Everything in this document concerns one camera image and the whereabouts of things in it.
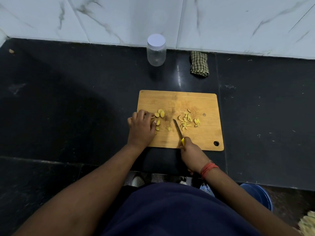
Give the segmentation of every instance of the checkered cloth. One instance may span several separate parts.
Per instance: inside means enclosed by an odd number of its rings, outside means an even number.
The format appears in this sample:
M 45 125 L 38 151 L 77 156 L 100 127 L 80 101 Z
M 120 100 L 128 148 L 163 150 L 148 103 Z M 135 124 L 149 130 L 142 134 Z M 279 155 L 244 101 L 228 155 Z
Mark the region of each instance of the checkered cloth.
M 207 64 L 207 54 L 203 54 L 199 51 L 191 51 L 191 69 L 193 74 L 202 75 L 207 77 L 209 74 L 208 64 Z

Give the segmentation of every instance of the wooden cutting board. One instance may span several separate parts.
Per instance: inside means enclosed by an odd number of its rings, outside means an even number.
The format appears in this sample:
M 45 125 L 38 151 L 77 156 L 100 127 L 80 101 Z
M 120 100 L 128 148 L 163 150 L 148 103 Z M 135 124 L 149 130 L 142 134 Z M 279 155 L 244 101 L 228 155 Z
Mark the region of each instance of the wooden cutting board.
M 180 139 L 173 119 L 176 119 L 180 126 L 181 121 L 177 117 L 179 115 L 183 117 L 183 112 L 189 109 L 193 119 L 199 118 L 200 125 L 194 127 L 195 124 L 192 122 L 192 126 L 187 127 L 188 130 L 182 131 L 183 136 L 190 137 L 202 150 L 223 151 L 224 149 L 216 94 L 141 90 L 137 111 L 141 109 L 151 113 L 156 113 L 159 109 L 165 112 L 164 118 L 156 119 L 161 121 L 160 130 L 150 147 L 179 148 Z

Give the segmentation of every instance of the navy blue shirt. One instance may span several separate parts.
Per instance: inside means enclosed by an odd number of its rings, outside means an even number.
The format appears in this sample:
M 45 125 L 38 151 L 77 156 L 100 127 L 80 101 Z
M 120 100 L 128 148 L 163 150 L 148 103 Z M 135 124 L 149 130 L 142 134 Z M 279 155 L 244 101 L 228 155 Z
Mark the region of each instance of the navy blue shirt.
M 197 188 L 155 183 L 133 192 L 102 235 L 261 235 L 238 213 Z

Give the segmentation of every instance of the white shoe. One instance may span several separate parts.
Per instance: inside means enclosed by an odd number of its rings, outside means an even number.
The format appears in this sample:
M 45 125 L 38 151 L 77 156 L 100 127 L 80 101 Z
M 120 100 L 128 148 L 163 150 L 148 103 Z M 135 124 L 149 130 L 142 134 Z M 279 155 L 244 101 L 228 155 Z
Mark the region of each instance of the white shoe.
M 144 184 L 145 184 L 144 180 L 140 176 L 137 176 L 133 178 L 131 186 L 140 187 L 143 186 Z

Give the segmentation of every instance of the white jar lid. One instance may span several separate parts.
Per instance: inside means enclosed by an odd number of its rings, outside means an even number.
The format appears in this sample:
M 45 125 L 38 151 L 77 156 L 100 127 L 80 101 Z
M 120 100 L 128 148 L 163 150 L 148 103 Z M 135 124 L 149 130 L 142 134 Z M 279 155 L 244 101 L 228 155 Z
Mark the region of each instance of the white jar lid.
M 148 47 L 152 50 L 162 50 L 165 47 L 165 42 L 164 36 L 153 34 L 148 38 Z

